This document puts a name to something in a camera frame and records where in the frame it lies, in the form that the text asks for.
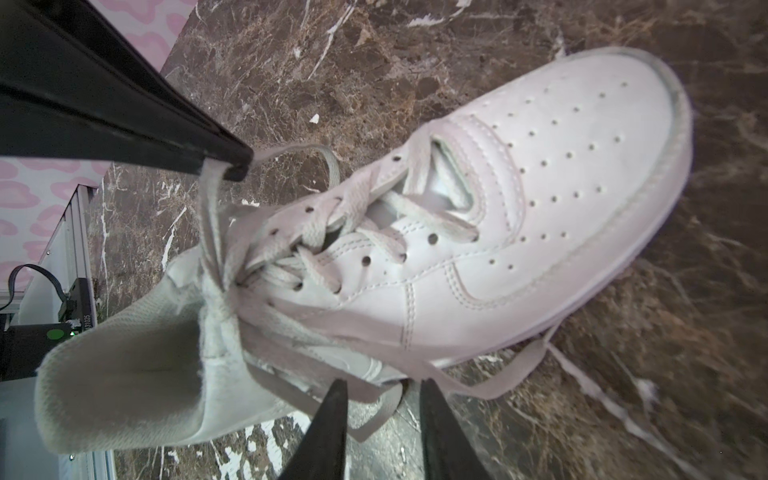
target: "shoelace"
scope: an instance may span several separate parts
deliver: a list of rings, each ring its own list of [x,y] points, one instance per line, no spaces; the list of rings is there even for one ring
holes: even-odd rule
[[[404,194],[424,191],[431,161],[433,158],[439,158],[434,155],[431,139],[424,128],[415,132],[409,143],[416,143],[416,149],[415,154],[412,151],[411,155],[402,159],[409,162]],[[330,188],[338,185],[338,160],[329,148],[322,145],[279,147],[258,153],[254,160],[261,162],[289,151],[307,148],[316,149],[323,154],[329,167]],[[347,199],[351,197],[353,200],[341,202],[330,198],[320,204],[316,208],[318,215],[309,218],[303,227],[303,245],[299,245],[293,252],[289,244],[283,243],[272,243],[268,251],[254,249],[253,245],[257,245],[258,240],[268,234],[263,231],[263,225],[273,210],[247,206],[219,208],[218,190],[228,167],[229,164],[224,162],[207,159],[200,176],[198,214],[202,264],[206,274],[204,279],[209,279],[208,287],[217,290],[239,319],[243,357],[251,376],[278,398],[307,415],[314,415],[319,408],[319,401],[295,386],[295,379],[310,385],[310,391],[318,397],[325,395],[334,379],[345,379],[351,400],[364,403],[381,402],[378,412],[366,424],[357,429],[349,429],[349,434],[354,439],[363,442],[394,414],[402,395],[401,384],[396,382],[393,385],[373,385],[305,355],[297,347],[331,345],[355,350],[398,369],[414,380],[434,379],[446,395],[456,393],[486,400],[495,399],[516,388],[549,351],[563,370],[576,379],[582,392],[602,403],[610,414],[621,420],[630,434],[667,456],[692,478],[707,478],[690,463],[681,459],[674,447],[642,429],[624,407],[608,397],[594,380],[550,343],[561,323],[553,325],[541,338],[531,341],[495,376],[474,386],[467,386],[404,349],[369,343],[361,339],[329,338],[281,313],[259,293],[238,285],[236,278],[243,272],[251,272],[261,275],[261,278],[274,285],[296,288],[303,283],[306,275],[328,291],[337,292],[340,280],[324,273],[314,254],[322,247],[329,225],[339,225],[339,222],[340,235],[353,231],[361,233],[374,246],[384,251],[393,262],[402,262],[405,246],[379,232],[372,222],[364,217],[366,208],[374,200],[369,198],[371,179],[356,179],[356,183],[348,189],[352,194],[346,196]],[[441,165],[437,160],[435,169],[441,174],[445,165]],[[447,182],[454,204],[465,201],[458,185],[450,183],[452,180],[449,176],[441,175],[441,179]],[[455,241],[473,241],[477,237],[476,230],[471,226],[458,219],[431,213],[396,192],[385,192],[378,200],[387,203],[402,215],[412,216],[424,222]],[[238,213],[239,217],[232,224],[230,220],[235,213]]]

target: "green oval sticker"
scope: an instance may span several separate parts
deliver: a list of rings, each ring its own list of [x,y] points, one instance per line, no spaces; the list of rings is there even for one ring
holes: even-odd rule
[[[51,340],[59,340],[64,336],[64,330],[60,329],[53,329],[46,332],[46,334],[49,339]]]

